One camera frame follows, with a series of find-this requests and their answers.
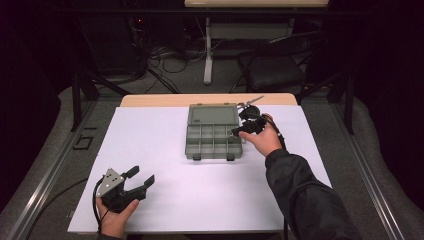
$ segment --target metal rail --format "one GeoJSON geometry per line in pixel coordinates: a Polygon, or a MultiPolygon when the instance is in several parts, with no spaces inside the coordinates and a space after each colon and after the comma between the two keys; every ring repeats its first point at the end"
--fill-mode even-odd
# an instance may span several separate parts
{"type": "Polygon", "coordinates": [[[374,203],[374,206],[377,210],[378,215],[383,223],[384,228],[386,229],[387,235],[391,240],[404,240],[405,237],[402,234],[402,231],[397,224],[395,217],[392,214],[386,198],[384,197],[383,192],[378,186],[377,181],[374,178],[374,175],[368,166],[367,160],[365,159],[361,148],[359,147],[358,142],[356,141],[355,136],[349,134],[348,130],[344,127],[343,123],[343,111],[338,104],[332,104],[332,110],[336,116],[337,122],[340,126],[340,129],[345,136],[346,140],[351,145],[353,152],[356,156],[356,166],[358,171],[361,174],[362,180],[364,181],[365,187],[370,194],[371,200],[374,203]]]}
{"type": "Polygon", "coordinates": [[[40,184],[38,184],[38,187],[28,201],[27,206],[11,229],[8,237],[6,238],[7,240],[26,239],[25,237],[28,234],[31,225],[34,224],[37,215],[40,213],[40,210],[47,200],[50,191],[52,190],[56,180],[58,179],[63,167],[66,164],[66,157],[69,151],[72,149],[74,143],[78,140],[80,132],[83,130],[85,122],[94,111],[95,106],[96,102],[87,103],[87,106],[84,108],[84,112],[82,114],[83,120],[81,124],[76,129],[76,131],[71,132],[71,134],[66,139],[58,158],[44,174],[43,179],[41,180],[40,184]]]}

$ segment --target office chair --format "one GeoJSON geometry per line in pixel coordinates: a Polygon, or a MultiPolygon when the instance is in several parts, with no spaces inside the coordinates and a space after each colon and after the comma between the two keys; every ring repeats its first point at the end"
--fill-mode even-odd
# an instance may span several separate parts
{"type": "Polygon", "coordinates": [[[307,64],[326,43],[324,32],[314,31],[273,39],[256,50],[238,54],[237,63],[242,73],[230,93],[243,85],[246,92],[277,92],[294,86],[300,86],[303,91],[307,68],[304,72],[301,65],[307,64]],[[293,57],[300,54],[304,57],[296,62],[293,57]]]}

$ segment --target wooden table edge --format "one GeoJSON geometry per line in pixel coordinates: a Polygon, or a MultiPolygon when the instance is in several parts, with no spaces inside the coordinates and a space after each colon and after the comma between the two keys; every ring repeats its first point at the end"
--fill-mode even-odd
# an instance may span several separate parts
{"type": "Polygon", "coordinates": [[[186,107],[190,104],[240,103],[264,96],[255,105],[297,106],[291,93],[137,94],[123,97],[120,107],[186,107]]]}

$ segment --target compartment box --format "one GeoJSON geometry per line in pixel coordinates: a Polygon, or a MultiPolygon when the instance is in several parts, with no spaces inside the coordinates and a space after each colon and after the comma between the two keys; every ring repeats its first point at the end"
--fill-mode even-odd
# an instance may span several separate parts
{"type": "Polygon", "coordinates": [[[236,104],[190,105],[187,123],[187,159],[227,159],[242,154],[241,139],[228,140],[231,129],[239,127],[236,104]]]}

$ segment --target dark background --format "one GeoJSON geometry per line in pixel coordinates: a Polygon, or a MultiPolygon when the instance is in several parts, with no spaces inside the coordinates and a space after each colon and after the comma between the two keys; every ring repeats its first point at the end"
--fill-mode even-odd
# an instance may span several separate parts
{"type": "MultiPolygon", "coordinates": [[[[152,2],[152,8],[162,8],[167,3],[152,2]]],[[[170,8],[179,8],[181,3],[174,1],[170,8]]],[[[369,54],[362,58],[355,75],[355,96],[369,108],[388,168],[410,199],[424,210],[424,174],[421,173],[424,154],[420,149],[423,142],[421,124],[424,122],[421,109],[424,17],[419,14],[420,7],[405,1],[339,0],[331,2],[330,10],[368,11],[376,3],[379,4],[377,12],[388,13],[382,16],[383,20],[371,21],[373,41],[369,54]]],[[[7,182],[2,181],[0,186],[0,209],[7,204],[25,177],[55,122],[60,108],[57,95],[71,85],[75,74],[72,59],[79,59],[94,72],[99,70],[100,64],[96,62],[92,46],[87,44],[87,36],[81,34],[81,29],[74,25],[72,19],[63,19],[61,22],[53,20],[31,1],[2,1],[0,5],[0,90],[3,103],[0,171],[7,178],[7,182]],[[65,51],[67,46],[60,37],[61,31],[66,31],[76,46],[73,56],[65,51]]],[[[181,36],[184,31],[181,26],[187,31],[190,28],[184,27],[186,19],[172,19],[172,26],[169,19],[166,21],[163,18],[150,19],[150,23],[147,19],[147,23],[151,29],[155,29],[152,34],[164,42],[172,37],[160,34],[167,32],[167,29],[176,29],[168,31],[171,35],[179,36],[179,41],[174,41],[172,47],[184,50],[185,43],[180,41],[184,38],[181,36]]],[[[129,66],[124,70],[138,71],[140,55],[128,47],[131,44],[128,29],[119,26],[122,26],[122,22],[114,27],[109,25],[111,31],[125,32],[120,42],[115,44],[125,49],[123,57],[130,63],[115,66],[111,61],[106,65],[121,70],[129,66]]],[[[363,22],[327,21],[323,23],[324,26],[331,31],[331,44],[325,53],[327,55],[323,56],[328,62],[318,66],[327,72],[322,70],[324,73],[318,72],[317,76],[340,68],[343,61],[338,59],[347,60],[355,53],[357,39],[366,28],[363,22]]],[[[110,54],[102,50],[101,40],[94,39],[94,44],[98,44],[100,54],[110,54]]]]}

